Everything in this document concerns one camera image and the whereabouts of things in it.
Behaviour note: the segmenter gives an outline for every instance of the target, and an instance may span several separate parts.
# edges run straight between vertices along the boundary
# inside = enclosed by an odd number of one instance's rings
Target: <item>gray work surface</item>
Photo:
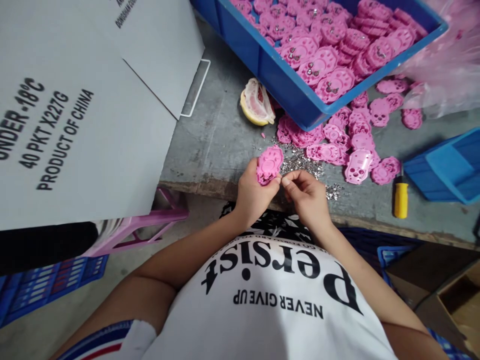
[[[236,184],[249,160],[272,145],[276,124],[259,127],[245,118],[239,105],[240,94],[253,75],[209,25],[199,26],[205,43],[203,58],[211,60],[211,67],[192,117],[182,117],[176,125],[160,184],[187,193],[234,200]],[[383,96],[373,88],[369,95],[370,100]],[[409,130],[402,124],[398,110],[390,115],[386,127],[374,127],[372,133],[381,158],[394,156],[403,161],[478,126],[479,119],[480,109],[476,109],[426,120],[420,129]],[[392,215],[391,183],[379,186],[368,178],[361,185],[348,184],[343,168],[330,164],[324,165],[320,180],[327,185],[341,184],[348,193],[329,201],[332,219],[338,224],[478,248],[474,228],[480,203],[465,206],[429,202],[410,181],[408,218],[397,219]],[[272,207],[285,209],[281,196]]]

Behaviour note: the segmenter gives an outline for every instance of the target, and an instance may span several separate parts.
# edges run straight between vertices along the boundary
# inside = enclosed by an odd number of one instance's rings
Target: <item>person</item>
[[[123,279],[52,359],[448,359],[333,225],[325,186],[261,186],[257,162],[231,212]],[[311,243],[255,234],[280,185]]]

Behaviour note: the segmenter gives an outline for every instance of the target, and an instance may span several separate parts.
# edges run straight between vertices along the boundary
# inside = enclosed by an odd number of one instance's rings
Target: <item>blue plastic crate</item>
[[[448,29],[448,25],[419,0],[379,0],[392,9],[400,8],[409,13],[428,31],[428,35],[359,83],[340,99],[327,105],[229,0],[190,1],[298,126],[305,131],[310,131],[328,120],[341,107],[390,74],[393,69]],[[358,0],[337,0],[336,2],[353,15],[357,13]]]
[[[480,127],[406,161],[403,169],[432,202],[480,200]]]
[[[0,277],[0,328],[100,279],[109,256],[75,257],[54,265]]]

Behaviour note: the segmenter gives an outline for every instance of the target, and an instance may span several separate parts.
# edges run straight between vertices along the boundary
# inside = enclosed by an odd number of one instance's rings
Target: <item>white t-shirt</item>
[[[143,359],[396,359],[347,271],[307,243],[229,242],[173,302]]]

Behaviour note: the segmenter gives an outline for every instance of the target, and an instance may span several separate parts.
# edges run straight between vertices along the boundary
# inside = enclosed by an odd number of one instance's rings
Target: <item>blue plastic bin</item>
[[[403,169],[428,200],[473,204],[480,199],[480,127],[406,161]]]
[[[71,293],[105,272],[109,256],[75,257],[0,277],[0,328]]]
[[[229,0],[190,1],[254,76],[265,85],[270,94],[295,120],[298,126],[305,131],[310,131],[328,120],[341,107],[347,105],[361,92],[390,74],[393,69],[411,58],[448,29],[447,24],[419,0],[379,0],[393,10],[400,8],[409,13],[429,34],[359,83],[340,99],[327,105],[320,100],[317,94]],[[336,2],[353,15],[357,14],[358,0],[337,0]]]

